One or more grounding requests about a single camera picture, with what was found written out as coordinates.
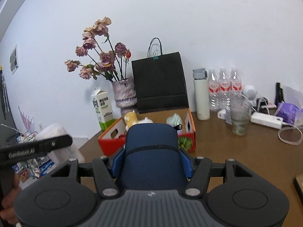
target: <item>green label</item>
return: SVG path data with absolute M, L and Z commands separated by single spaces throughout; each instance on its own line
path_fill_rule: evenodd
M 113 122 L 115 122 L 115 119 L 112 119 L 112 120 L 107 121 L 105 123 L 99 122 L 101 130 L 105 131 L 109 126 L 111 126 L 113 124 Z

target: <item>brown desk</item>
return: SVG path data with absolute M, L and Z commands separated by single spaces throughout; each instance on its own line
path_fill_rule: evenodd
M 279 140 L 276 129 L 255 124 L 250 124 L 247 135 L 236 136 L 232 133 L 231 126 L 218 119 L 215 113 L 211 114 L 208 121 L 197 120 L 196 113 L 193 113 L 193 118 L 197 143 L 193 156 L 204 156 L 220 163 L 233 158 L 243 163 L 287 195 L 290 210 L 283 227 L 303 226 L 303 207 L 292 184 L 293 177 L 303 172 L 303 144 L 292 146 L 283 143 Z M 298 138 L 296 131 L 285 133 L 285 136 L 294 136 L 294 140 Z M 94 136 L 80 149 L 86 162 L 102 155 L 98 136 L 99 134 Z M 220 178 L 212 179 L 210 188 L 220 182 Z M 84 179 L 83 184 L 94 188 L 91 179 Z

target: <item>water bottle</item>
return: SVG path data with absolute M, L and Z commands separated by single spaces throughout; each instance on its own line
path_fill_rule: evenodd
M 230 79 L 225 68 L 220 68 L 219 84 L 220 109 L 228 108 L 230 105 Z
M 209 120 L 209 85 L 205 68 L 193 70 L 198 120 Z
M 209 70 L 209 109 L 211 111 L 219 111 L 219 79 L 216 76 L 215 70 Z
M 230 94 L 231 94 L 231 98 L 234 98 L 237 93 L 242 94 L 242 82 L 237 68 L 233 67 L 231 69 L 230 80 L 231 80 Z

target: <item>bag handle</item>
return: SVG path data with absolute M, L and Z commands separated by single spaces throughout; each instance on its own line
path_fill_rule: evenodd
M 160 43 L 160 52 L 161 52 L 161 55 L 163 55 L 163 53 L 162 53 L 162 44 L 161 44 L 161 41 L 160 41 L 159 38 L 154 37 L 154 38 L 152 39 L 150 45 L 149 45 L 149 48 L 148 48 L 148 51 L 147 51 L 147 58 L 150 58 L 150 57 L 151 57 L 151 46 L 152 46 L 152 43 L 153 43 L 153 41 L 154 41 L 155 39 L 158 39 L 158 40 L 159 40 L 159 43 Z

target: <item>picture on wall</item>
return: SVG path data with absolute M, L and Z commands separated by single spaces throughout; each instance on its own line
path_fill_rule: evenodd
M 18 64 L 18 52 L 17 52 L 17 45 L 14 47 L 13 52 L 11 53 L 11 57 L 9 59 L 10 69 L 12 74 L 19 68 Z

